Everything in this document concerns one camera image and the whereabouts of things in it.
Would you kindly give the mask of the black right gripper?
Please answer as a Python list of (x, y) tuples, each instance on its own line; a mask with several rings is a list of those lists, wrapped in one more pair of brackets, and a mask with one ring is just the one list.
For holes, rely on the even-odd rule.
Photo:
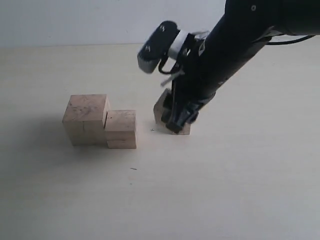
[(200, 109), (216, 91), (240, 69), (240, 35), (211, 32), (196, 41), (183, 63), (183, 74), (172, 83), (163, 100), (161, 121), (178, 133), (185, 124), (193, 124)]

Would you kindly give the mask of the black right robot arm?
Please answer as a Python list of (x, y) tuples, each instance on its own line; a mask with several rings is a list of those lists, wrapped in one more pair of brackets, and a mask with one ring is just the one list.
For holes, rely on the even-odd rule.
[(216, 91), (276, 35), (320, 33), (317, 0), (228, 0), (209, 35), (197, 42), (172, 81), (162, 121), (179, 133), (192, 124)]

